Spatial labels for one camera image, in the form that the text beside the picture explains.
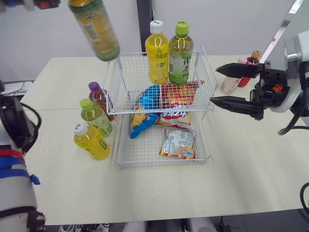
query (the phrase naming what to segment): green bottle cap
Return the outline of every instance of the green bottle cap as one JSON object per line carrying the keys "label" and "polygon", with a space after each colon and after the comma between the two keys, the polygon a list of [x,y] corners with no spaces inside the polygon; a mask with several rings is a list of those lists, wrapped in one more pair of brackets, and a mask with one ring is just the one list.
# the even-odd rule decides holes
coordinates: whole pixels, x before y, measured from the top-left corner
{"label": "green bottle cap", "polygon": [[189,23],[186,21],[179,21],[176,24],[176,34],[177,35],[186,35],[189,33]]}
{"label": "green bottle cap", "polygon": [[90,110],[93,107],[93,102],[90,101],[90,99],[82,99],[79,102],[80,106],[82,107],[83,110]]}

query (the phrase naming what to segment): purple bottle cap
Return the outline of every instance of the purple bottle cap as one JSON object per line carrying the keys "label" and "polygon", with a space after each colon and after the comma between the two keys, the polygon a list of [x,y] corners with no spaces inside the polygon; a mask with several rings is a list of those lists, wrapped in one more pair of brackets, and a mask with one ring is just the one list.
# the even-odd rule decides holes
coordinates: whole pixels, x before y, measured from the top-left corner
{"label": "purple bottle cap", "polygon": [[90,82],[88,86],[89,86],[90,91],[93,93],[99,92],[101,89],[98,82]]}

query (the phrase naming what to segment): snack package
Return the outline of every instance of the snack package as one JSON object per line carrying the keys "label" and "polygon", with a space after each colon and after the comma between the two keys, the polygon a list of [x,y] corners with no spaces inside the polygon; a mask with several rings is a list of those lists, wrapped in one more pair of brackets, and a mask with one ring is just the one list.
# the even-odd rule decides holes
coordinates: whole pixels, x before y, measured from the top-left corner
{"label": "snack package", "polygon": [[[135,110],[157,109],[159,105],[160,86],[153,85],[141,93],[135,105]],[[130,138],[134,139],[140,133],[154,125],[159,119],[159,113],[136,113],[131,117]]]}
{"label": "snack package", "polygon": [[182,85],[162,85],[163,108],[177,108],[178,105],[192,105],[195,92],[204,81],[189,81]]}
{"label": "snack package", "polygon": [[186,128],[191,131],[195,131],[194,118],[191,112],[181,111],[181,112],[163,112],[157,125],[163,126],[174,126],[179,128]]}
{"label": "snack package", "polygon": [[190,81],[182,85],[171,83],[162,85],[163,108],[171,111],[163,112],[157,124],[194,131],[193,117],[186,111],[186,106],[193,104],[195,92],[202,84],[204,81]]}
{"label": "snack package", "polygon": [[193,131],[167,130],[167,140],[164,142],[160,155],[179,157],[185,160],[194,160],[196,155],[193,149],[195,133]]}

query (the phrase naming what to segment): blue snack bag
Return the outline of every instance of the blue snack bag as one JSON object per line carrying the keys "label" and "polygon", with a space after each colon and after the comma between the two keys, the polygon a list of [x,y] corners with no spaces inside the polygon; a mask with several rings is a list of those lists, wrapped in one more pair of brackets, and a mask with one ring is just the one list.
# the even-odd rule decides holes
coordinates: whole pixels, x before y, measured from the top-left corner
{"label": "blue snack bag", "polygon": [[[153,85],[141,93],[135,110],[153,110],[159,107],[160,86]],[[130,138],[150,128],[159,119],[159,113],[135,113],[131,116]]]}

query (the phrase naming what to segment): white wall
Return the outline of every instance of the white wall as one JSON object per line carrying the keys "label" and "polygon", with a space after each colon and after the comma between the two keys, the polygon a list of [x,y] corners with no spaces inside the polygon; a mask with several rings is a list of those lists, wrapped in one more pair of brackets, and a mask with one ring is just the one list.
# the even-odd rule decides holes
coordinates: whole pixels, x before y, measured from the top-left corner
{"label": "white wall", "polygon": [[[122,52],[141,51],[136,0],[104,0]],[[52,57],[94,56],[62,0],[58,8],[0,13],[0,79],[33,80]]]}
{"label": "white wall", "polygon": [[202,45],[209,55],[243,55],[266,49],[294,1],[152,0],[152,5],[169,38],[176,22],[186,20],[195,49]]}

